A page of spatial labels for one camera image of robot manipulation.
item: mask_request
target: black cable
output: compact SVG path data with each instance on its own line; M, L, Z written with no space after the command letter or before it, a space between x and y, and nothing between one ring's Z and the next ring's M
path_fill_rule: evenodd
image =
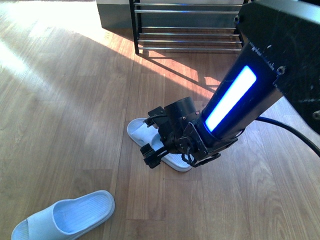
M273 125L276 125L278 127L281 127L281 128L288 130L289 132L296 135L299 139L301 139L305 144L307 144L320 158L320 148L318 148L312 141L310 141L306 136L304 136L302 133L300 133L299 131L297 131L293 127L286 125L280 121L273 120L273 119L270 119L267 117L262 117L262 116L259 116L256 120L260 121L260 122L268 123L268 124L273 124Z

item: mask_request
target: screw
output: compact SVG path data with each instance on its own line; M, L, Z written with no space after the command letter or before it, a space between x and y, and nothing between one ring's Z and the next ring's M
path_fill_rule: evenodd
M276 70L276 74L278 75L283 75L286 72L286 66L280 66L277 70Z
M312 114L312 117L315 119L315 120L320 120L320 110L318 111L315 111L313 114Z
M234 23L234 24L239 24L239 23L240 23L240 16L239 16L239 15L237 15L237 16L234 17L233 23Z

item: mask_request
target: blue led light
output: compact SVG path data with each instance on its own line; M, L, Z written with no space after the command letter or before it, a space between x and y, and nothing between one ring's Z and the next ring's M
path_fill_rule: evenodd
M250 67L245 66L241 70L229 89L225 92L224 96L205 120L205 124L211 132L246 94L256 80L257 76Z

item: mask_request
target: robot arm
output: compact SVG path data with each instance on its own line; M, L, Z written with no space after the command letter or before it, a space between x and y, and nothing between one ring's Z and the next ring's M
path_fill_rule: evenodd
M320 134L320 7L300 1L261 0L234 18L249 39L202 112L190 97L148 113L164 145L141 148L151 168L168 154L193 167L220 156L251 122L285 96Z

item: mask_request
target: slipper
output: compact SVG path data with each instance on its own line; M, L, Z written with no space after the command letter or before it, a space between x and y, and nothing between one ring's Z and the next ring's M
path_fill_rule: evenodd
M60 200L20 222L11 240L74 240L105 222L114 210L114 198L105 190Z
M137 118L132 120L128 124L126 131L129 137L140 147L150 144L150 146L156 151L164 145L160 141L158 129L153 126L148 127L147 124L144 123L145 119L146 118ZM169 153L161 160L179 172L187 172L192 168L192 166L182 160L181 154Z

